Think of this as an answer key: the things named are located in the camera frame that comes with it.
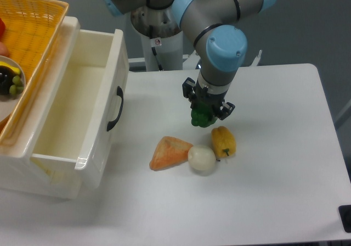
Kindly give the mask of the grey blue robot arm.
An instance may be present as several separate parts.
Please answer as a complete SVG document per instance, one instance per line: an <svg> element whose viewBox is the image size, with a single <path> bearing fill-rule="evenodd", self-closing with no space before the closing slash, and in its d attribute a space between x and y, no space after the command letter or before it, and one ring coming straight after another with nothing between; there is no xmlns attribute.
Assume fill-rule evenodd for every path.
<svg viewBox="0 0 351 246"><path fill-rule="evenodd" d="M148 71L179 70L186 37L199 55L197 80L186 79L183 96L191 123L208 127L234 110L225 95L245 60L247 38L234 23L273 6L276 0L104 0L115 15L129 14L142 42Z"/></svg>

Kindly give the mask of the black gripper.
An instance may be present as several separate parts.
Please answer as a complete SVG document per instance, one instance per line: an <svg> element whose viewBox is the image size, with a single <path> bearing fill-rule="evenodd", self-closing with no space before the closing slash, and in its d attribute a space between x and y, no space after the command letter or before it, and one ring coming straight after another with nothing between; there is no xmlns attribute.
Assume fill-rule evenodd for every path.
<svg viewBox="0 0 351 246"><path fill-rule="evenodd" d="M187 78L182 84L183 97L190 102L191 108L197 102L204 102L211 105L216 117L220 120L226 119L235 109L235 105L230 102L225 102L225 96L228 90L220 94L212 92L211 87L206 87L200 84L200 80L196 83L193 79Z"/></svg>

